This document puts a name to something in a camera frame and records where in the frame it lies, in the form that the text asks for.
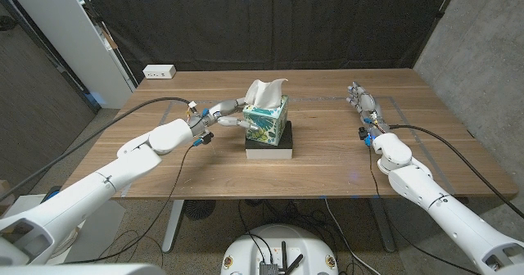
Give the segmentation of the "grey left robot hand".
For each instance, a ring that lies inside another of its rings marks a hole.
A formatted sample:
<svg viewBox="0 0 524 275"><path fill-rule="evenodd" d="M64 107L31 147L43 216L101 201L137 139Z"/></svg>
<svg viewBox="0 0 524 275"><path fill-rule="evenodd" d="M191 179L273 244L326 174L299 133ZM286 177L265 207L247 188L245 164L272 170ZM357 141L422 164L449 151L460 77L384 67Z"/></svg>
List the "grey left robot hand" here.
<svg viewBox="0 0 524 275"><path fill-rule="evenodd" d="M260 129L258 125L233 117L233 114L243 110L245 104L244 98L220 101L210 109L203 111L201 115L196 115L195 119L191 119L188 123L189 128L194 136L203 134L213 124L239 126L257 131Z"/></svg>

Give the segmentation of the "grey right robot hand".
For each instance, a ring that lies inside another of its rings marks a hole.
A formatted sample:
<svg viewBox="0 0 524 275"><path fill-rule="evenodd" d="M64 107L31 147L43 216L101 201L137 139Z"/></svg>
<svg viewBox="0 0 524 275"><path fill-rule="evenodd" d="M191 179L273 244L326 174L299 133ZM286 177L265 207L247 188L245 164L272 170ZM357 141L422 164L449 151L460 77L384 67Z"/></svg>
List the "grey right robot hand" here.
<svg viewBox="0 0 524 275"><path fill-rule="evenodd" d="M357 82L353 82L347 89L349 96L346 100L359 113L364 129L370 137L375 138L383 133L388 133L390 128L383 118L379 102Z"/></svg>

